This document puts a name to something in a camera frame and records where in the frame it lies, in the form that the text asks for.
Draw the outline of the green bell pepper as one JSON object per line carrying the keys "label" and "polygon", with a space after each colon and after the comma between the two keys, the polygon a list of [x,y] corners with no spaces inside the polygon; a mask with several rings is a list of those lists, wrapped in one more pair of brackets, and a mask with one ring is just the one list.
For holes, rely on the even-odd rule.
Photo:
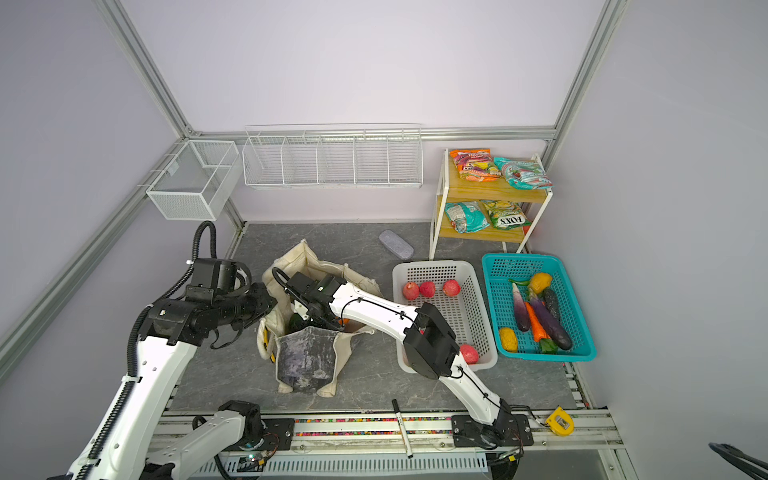
{"label": "green bell pepper", "polygon": [[287,331],[289,333],[295,333],[303,330],[306,326],[306,320],[298,313],[294,313],[289,319]]}

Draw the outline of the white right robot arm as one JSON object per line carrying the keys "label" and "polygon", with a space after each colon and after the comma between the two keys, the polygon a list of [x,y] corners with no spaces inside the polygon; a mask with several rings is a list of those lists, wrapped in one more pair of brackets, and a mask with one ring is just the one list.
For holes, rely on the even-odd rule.
{"label": "white right robot arm", "polygon": [[472,370],[460,352],[456,334],[435,305],[398,304],[331,274],[313,280],[303,273],[289,275],[278,267],[271,273],[298,305],[298,314],[308,327],[341,332],[342,321],[347,319],[390,336],[400,342],[411,369],[445,385],[493,444],[511,441],[520,448],[526,446],[526,422]]}

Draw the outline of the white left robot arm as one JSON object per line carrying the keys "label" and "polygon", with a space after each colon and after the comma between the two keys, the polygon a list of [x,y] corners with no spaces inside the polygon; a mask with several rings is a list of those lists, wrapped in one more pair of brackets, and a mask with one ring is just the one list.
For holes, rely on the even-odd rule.
{"label": "white left robot arm", "polygon": [[263,443],[259,406],[227,401],[170,452],[148,453],[178,380],[206,339],[222,327],[240,338],[277,304],[245,264],[218,257],[216,239],[215,224],[202,222],[186,272],[135,320],[120,387],[65,478],[186,479],[230,446],[254,450]]}

